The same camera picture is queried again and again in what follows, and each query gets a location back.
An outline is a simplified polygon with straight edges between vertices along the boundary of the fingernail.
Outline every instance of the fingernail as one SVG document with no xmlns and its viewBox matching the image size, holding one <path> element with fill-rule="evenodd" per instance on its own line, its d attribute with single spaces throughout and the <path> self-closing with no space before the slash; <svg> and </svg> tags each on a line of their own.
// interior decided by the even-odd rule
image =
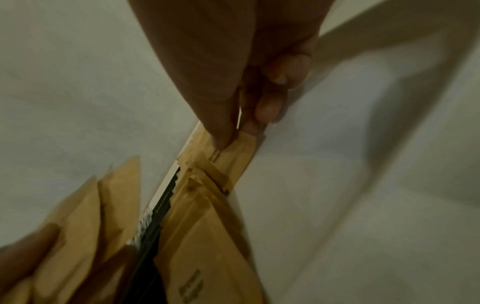
<svg viewBox="0 0 480 304">
<path fill-rule="evenodd" d="M 289 82 L 289 80 L 287 79 L 287 76 L 285 74 L 281 74 L 277 78 L 273 79 L 272 82 L 279 86 L 284 86 Z"/>
</svg>

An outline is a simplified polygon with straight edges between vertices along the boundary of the white surface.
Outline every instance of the white surface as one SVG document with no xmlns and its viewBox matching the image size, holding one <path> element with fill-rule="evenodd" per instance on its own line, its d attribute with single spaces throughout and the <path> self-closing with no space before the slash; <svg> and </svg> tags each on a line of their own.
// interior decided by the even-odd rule
<svg viewBox="0 0 480 304">
<path fill-rule="evenodd" d="M 0 1 L 0 246 L 141 156 L 142 206 L 197 120 L 126 1 Z"/>
<path fill-rule="evenodd" d="M 352 16 L 321 38 L 314 73 L 231 194 L 259 277 L 272 303 L 468 303 L 480 214 L 445 194 L 478 193 L 479 92 L 466 93 L 478 4 L 395 0 Z M 453 141 L 439 130 L 460 107 Z M 436 136 L 439 153 L 426 149 Z M 469 183 L 455 188 L 459 171 Z"/>
</svg>

